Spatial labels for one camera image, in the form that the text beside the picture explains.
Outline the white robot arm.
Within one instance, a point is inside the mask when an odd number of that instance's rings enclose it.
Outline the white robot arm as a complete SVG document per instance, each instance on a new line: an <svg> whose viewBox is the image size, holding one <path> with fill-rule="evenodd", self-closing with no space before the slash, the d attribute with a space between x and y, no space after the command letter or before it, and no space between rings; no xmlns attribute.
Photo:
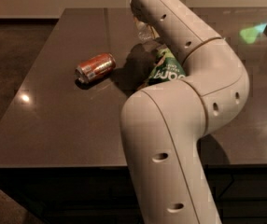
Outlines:
<svg viewBox="0 0 267 224"><path fill-rule="evenodd" d="M124 104L125 158L145 224L222 224L197 142L244 107L249 78L239 57L179 0L131 0L187 71L148 86Z"/></svg>

